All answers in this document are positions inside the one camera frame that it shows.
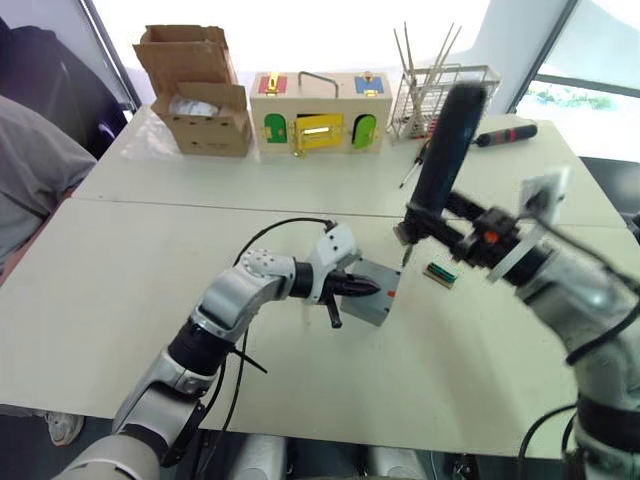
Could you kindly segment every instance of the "green door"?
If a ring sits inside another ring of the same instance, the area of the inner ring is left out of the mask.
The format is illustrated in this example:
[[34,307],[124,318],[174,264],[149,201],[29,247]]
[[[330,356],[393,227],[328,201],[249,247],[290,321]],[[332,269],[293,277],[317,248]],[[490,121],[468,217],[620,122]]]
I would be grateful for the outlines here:
[[279,113],[270,113],[264,117],[264,133],[267,143],[287,143],[287,123]]
[[373,115],[360,115],[356,118],[353,138],[354,148],[365,148],[373,143],[373,136],[376,131],[376,117]]

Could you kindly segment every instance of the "open cardboard box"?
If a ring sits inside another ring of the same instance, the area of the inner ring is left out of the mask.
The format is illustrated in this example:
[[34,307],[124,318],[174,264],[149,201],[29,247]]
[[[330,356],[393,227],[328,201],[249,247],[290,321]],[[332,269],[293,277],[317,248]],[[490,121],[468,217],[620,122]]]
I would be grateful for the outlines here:
[[215,117],[179,115],[169,112],[174,93],[161,93],[151,109],[169,127],[183,153],[196,155],[244,156],[251,143],[251,121],[241,85],[182,82],[176,93],[220,108]]
[[178,82],[238,83],[221,28],[149,25],[133,48],[156,95]]

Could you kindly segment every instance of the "metal basket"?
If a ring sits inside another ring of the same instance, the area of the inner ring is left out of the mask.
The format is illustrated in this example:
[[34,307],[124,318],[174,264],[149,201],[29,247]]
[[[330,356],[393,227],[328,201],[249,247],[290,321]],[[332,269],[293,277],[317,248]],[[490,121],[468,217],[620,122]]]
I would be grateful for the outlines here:
[[413,74],[415,81],[407,72],[400,81],[390,125],[395,140],[425,138],[431,134],[449,90],[459,82],[480,82],[487,89],[486,113],[501,81],[500,75],[488,65],[444,65],[435,72],[431,85],[426,85],[431,68],[418,68]]

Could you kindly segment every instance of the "yellow door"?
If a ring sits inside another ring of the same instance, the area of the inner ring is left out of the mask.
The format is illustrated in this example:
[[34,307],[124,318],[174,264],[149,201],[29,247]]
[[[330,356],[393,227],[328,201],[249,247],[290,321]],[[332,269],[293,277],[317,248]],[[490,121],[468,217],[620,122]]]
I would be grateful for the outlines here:
[[296,119],[296,148],[299,152],[313,148],[334,147],[342,141],[343,118],[339,113],[299,115]]

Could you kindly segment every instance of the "metal handle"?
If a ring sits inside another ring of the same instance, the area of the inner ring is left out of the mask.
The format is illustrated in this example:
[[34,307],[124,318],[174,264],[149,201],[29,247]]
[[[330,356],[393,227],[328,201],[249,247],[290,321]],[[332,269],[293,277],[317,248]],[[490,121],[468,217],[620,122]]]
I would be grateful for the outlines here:
[[334,79],[323,77],[322,75],[318,75],[316,73],[305,72],[303,70],[298,72],[298,86],[302,86],[302,75],[309,75],[310,77],[317,78],[318,80],[324,80],[325,82],[332,83],[333,86],[336,88],[336,98],[338,98],[338,90],[340,89],[340,87],[338,86],[338,82],[336,82]]

